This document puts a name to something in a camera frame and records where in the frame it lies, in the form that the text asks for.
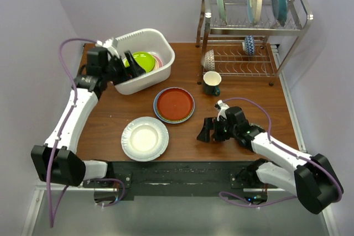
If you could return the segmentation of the lime green plate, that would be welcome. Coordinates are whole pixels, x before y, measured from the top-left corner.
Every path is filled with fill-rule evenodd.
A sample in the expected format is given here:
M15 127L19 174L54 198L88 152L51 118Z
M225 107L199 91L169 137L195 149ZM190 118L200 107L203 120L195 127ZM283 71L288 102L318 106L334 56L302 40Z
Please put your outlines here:
M138 51L132 53L136 62L145 69L146 73L151 72L155 67L154 57L145 51Z

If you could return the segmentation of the pink plate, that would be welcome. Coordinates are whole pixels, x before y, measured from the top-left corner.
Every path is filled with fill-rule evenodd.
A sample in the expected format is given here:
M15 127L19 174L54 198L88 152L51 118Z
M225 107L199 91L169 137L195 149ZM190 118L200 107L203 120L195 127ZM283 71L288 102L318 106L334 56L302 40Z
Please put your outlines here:
M156 55L153 55L157 64L158 64L158 68L162 67L163 66L163 62L161 61L160 58L158 58Z

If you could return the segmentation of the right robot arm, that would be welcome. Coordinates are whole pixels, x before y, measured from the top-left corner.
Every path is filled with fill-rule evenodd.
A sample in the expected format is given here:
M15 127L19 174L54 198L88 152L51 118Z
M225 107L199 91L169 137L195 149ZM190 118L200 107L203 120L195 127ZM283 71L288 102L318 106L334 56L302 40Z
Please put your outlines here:
M261 126L250 123L240 107L223 102L215 107L217 116L204 119L197 140L208 143L234 139L262 156L237 173L236 180L254 188L262 184L277 186L313 214L341 200L343 187L327 157L302 153L276 140Z

